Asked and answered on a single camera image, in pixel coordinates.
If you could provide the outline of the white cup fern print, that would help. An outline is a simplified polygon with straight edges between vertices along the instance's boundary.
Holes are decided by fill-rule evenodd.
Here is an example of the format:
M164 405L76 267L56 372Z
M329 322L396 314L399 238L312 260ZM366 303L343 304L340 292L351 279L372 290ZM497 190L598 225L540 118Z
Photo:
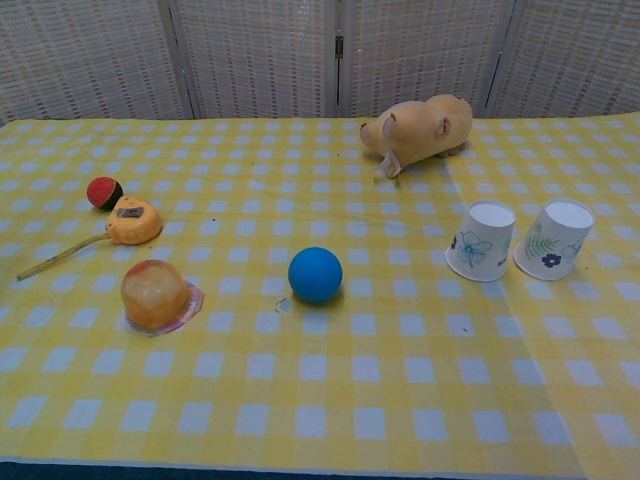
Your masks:
M548 201L513 253L515 265L538 280L569 275L595 221L591 210L571 199Z

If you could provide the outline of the blue ball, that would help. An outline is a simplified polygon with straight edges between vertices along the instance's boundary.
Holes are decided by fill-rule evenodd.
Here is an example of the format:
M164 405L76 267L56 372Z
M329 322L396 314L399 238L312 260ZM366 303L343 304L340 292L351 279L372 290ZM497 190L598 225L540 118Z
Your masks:
M308 303L331 300L339 291L343 270L338 257L330 250L312 246L300 250L288 268L293 293Z

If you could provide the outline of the orange plush animal toy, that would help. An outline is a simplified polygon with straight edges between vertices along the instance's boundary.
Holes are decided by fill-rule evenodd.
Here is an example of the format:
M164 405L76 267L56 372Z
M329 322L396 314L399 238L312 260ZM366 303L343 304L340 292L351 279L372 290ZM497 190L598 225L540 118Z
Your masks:
M360 126L360 139L382 161L376 180L396 178L408 166L433 156L459 153L471 132L471 105L453 94L395 104Z

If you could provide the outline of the yellow checked tablecloth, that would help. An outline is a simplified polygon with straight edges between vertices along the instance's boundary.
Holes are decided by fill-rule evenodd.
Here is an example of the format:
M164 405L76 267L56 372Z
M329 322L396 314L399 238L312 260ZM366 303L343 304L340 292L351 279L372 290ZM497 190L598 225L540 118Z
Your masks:
M433 268L448 268L469 204L449 172L466 151L379 183L348 120L1 128L0 464L453 473L421 468L414 428L437 416L423 406L424 335ZM86 196L100 176L153 204L161 233L96 242L17 281L105 232L113 209ZM288 281L312 246L343 270L323 303ZM204 293L156 336L127 326L120 293L150 259ZM290 311L276 312L284 297Z
M592 209L576 268L476 283L433 268L434 381L414 428L424 471L640 480L640 113L480 120L449 172L465 203L511 206L517 237L548 200Z

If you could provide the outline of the white cup light-blue flower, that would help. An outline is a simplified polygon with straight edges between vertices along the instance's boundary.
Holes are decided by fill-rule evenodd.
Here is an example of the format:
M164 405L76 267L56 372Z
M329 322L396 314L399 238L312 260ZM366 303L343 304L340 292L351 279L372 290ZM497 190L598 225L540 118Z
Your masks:
M514 212L503 203L485 200L471 204L445 252L449 268L472 281L501 279L515 220Z

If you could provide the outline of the orange jelly cup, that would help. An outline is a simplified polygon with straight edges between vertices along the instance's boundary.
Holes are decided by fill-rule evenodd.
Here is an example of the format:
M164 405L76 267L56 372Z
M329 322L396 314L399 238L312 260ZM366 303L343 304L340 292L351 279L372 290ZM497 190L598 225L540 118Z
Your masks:
M170 263L150 259L129 269L121 282L124 320L133 331L167 334L202 309L204 293Z

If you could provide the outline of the yellow tape measure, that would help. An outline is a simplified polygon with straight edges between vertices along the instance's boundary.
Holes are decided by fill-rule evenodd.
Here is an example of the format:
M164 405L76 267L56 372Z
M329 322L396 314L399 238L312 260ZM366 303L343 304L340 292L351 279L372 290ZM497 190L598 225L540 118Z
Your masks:
M115 204L105 224L105 232L93 235L57 255L16 275L26 280L73 256L96 242L109 240L114 245L141 245L156 238L163 222L156 207L131 195L122 196Z

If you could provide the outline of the woven folding screen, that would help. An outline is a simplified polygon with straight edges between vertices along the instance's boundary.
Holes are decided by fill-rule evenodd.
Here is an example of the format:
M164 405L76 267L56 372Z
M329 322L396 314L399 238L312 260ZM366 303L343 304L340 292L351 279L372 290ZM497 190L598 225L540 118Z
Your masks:
M640 111L640 0L0 0L0 125Z

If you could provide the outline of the red and black ball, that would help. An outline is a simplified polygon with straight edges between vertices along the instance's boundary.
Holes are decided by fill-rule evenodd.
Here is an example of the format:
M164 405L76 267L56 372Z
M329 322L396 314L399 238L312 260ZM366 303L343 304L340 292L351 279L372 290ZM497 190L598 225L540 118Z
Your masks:
M111 211L123 196L123 188L114 178L100 176L89 182L86 196L95 209Z

